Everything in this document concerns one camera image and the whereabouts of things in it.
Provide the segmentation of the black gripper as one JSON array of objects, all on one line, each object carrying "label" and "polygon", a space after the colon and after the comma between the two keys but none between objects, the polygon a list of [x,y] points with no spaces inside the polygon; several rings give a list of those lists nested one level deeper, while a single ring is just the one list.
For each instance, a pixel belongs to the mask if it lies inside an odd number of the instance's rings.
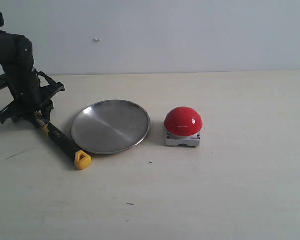
[{"label": "black gripper", "polygon": [[4,67],[4,86],[8,87],[13,101],[0,111],[0,123],[8,119],[14,123],[32,113],[41,112],[44,118],[51,116],[54,109],[52,98],[65,92],[65,86],[42,71],[24,67]]}]

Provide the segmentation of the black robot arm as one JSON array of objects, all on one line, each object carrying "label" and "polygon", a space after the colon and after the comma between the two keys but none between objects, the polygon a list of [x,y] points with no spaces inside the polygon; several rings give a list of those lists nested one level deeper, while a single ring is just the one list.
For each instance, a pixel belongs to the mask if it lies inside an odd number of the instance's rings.
[{"label": "black robot arm", "polygon": [[24,35],[10,34],[0,11],[0,90],[8,88],[13,101],[0,111],[0,123],[11,119],[14,123],[25,119],[38,127],[38,122],[50,121],[54,109],[52,97],[65,91],[61,82],[34,67],[32,42]]}]

